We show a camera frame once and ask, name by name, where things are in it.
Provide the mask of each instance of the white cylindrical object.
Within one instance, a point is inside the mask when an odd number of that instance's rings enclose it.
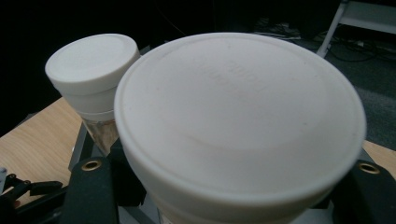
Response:
[[[108,154],[119,137],[114,97],[125,71],[140,57],[127,35],[92,35],[74,41],[50,56],[46,73],[62,97],[82,117],[96,145]]]
[[[130,165],[175,224],[287,223],[348,172],[366,131],[358,94],[331,64],[235,33],[142,56],[115,118]]]

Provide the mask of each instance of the dark background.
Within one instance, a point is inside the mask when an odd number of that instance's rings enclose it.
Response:
[[[273,23],[288,22],[300,30],[301,37],[310,39],[328,29],[339,2],[3,0],[0,136],[61,97],[45,74],[45,63],[57,49],[82,37],[118,33],[133,38],[139,49],[156,48],[186,35],[249,33],[258,18],[266,17]]]

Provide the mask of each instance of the wooden surface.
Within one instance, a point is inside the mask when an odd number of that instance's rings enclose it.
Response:
[[[22,180],[56,180],[66,186],[70,177],[67,167],[80,125],[79,115],[64,98],[59,99],[0,138],[0,167]],[[367,141],[363,148],[396,178],[396,151]],[[27,194],[20,198],[21,204],[34,199]]]

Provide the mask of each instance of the white container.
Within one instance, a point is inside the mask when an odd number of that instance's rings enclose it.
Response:
[[[49,80],[80,114],[105,155],[119,137],[114,121],[118,84],[139,57],[131,37],[102,34],[81,38],[58,49],[46,63]]]
[[[259,35],[166,43],[117,89],[126,157],[173,223],[288,223],[361,152],[365,116],[347,79],[316,54]]]

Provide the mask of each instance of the metal grommet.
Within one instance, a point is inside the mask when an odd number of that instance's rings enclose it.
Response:
[[[362,171],[372,175],[378,175],[380,173],[378,168],[369,163],[360,162],[358,166]]]
[[[96,170],[97,168],[99,168],[102,165],[102,162],[99,160],[95,160],[95,161],[87,161],[85,162],[85,164],[83,164],[81,166],[81,169],[83,171],[92,171],[92,170]]]

